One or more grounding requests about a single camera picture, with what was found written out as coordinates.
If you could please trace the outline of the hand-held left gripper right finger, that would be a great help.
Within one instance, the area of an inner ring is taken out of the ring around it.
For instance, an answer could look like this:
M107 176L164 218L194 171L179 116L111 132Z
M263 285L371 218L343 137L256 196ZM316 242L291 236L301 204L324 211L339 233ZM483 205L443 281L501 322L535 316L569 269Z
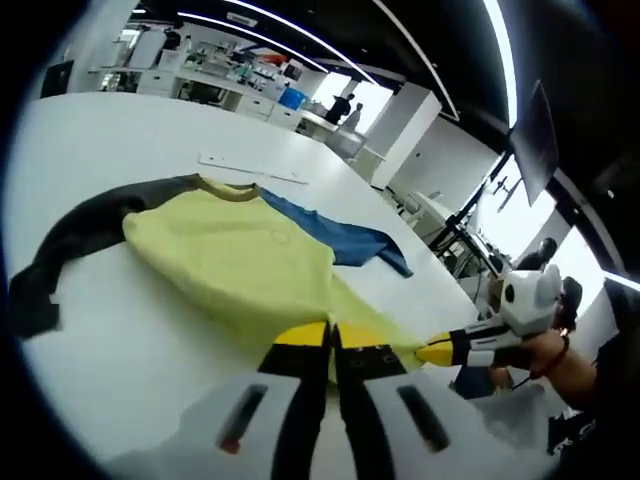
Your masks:
M495 479L500 444L478 411L419 372L377 335L332 333L340 411L360 479Z

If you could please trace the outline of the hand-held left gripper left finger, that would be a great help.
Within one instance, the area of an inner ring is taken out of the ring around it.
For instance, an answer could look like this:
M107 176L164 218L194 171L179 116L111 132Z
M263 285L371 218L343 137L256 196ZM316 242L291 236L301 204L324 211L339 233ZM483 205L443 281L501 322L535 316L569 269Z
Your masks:
M331 326L281 333L259 368L215 387L158 445L112 461L115 479L306 479L325 412Z

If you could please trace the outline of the person's right hand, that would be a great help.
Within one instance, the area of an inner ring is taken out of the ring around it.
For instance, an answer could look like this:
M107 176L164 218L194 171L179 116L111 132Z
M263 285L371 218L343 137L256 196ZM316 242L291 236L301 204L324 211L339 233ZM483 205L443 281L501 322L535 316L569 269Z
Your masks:
M556 330L525 339L516 347L495 352L495 367L515 367L528 370L532 379L545 376L566 356L569 338Z

